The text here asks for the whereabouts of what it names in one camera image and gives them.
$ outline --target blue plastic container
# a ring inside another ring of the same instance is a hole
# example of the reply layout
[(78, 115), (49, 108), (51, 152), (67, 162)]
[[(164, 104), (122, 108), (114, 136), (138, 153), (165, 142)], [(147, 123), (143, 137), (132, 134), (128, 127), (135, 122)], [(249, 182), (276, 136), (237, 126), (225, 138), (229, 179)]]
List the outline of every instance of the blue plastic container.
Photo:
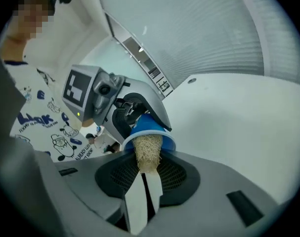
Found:
[(155, 122), (151, 114), (142, 114), (136, 125), (132, 128), (130, 136), (125, 139), (122, 144), (122, 149), (134, 149), (132, 139), (146, 134), (161, 134), (163, 136), (162, 149), (167, 151), (175, 151), (176, 144), (170, 132)]

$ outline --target person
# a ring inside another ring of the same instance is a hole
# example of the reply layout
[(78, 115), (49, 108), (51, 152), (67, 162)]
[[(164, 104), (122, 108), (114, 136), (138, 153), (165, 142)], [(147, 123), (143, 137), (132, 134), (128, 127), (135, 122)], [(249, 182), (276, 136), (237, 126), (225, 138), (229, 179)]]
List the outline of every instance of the person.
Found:
[(101, 149), (103, 153), (115, 153), (116, 150), (113, 146), (116, 146), (117, 142), (107, 134), (101, 133), (99, 135), (93, 135), (88, 133), (86, 139), (90, 145), (94, 145), (97, 149)]
[(61, 96), (54, 95), (49, 88), (54, 79), (24, 60), (27, 42), (54, 15), (54, 6), (55, 0), (20, 0), (0, 44), (0, 58), (26, 98), (10, 136), (46, 152), (53, 161), (100, 156), (96, 147), (86, 143), (67, 111), (57, 104), (56, 99)]

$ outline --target white t-shirt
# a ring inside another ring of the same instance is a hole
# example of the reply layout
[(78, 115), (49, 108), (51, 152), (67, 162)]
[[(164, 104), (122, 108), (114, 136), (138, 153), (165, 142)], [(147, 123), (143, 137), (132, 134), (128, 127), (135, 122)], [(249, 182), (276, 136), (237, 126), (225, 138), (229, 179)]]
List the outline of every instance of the white t-shirt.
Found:
[(6, 62), (16, 88), (26, 98), (10, 136), (48, 153), (54, 162), (103, 155), (103, 148), (91, 146), (56, 104), (51, 90), (37, 68), (27, 63)]

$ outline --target ribbed white surface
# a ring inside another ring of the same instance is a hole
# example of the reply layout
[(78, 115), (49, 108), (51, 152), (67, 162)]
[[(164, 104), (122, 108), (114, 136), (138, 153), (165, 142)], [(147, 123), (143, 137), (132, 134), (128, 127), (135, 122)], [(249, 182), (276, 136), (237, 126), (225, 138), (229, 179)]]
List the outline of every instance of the ribbed white surface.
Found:
[(144, 46), (173, 87), (197, 73), (263, 75), (258, 35), (242, 0), (101, 3)]
[(270, 75), (300, 84), (300, 36), (295, 26), (276, 0), (252, 1), (264, 23)]

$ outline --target loofah sponge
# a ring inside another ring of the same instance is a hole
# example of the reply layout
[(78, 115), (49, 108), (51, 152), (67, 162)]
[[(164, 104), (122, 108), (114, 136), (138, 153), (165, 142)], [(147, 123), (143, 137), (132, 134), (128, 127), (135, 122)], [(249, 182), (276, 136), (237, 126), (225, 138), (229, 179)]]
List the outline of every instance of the loofah sponge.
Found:
[(160, 164), (163, 137), (160, 134), (141, 135), (133, 139), (140, 173), (151, 173)]

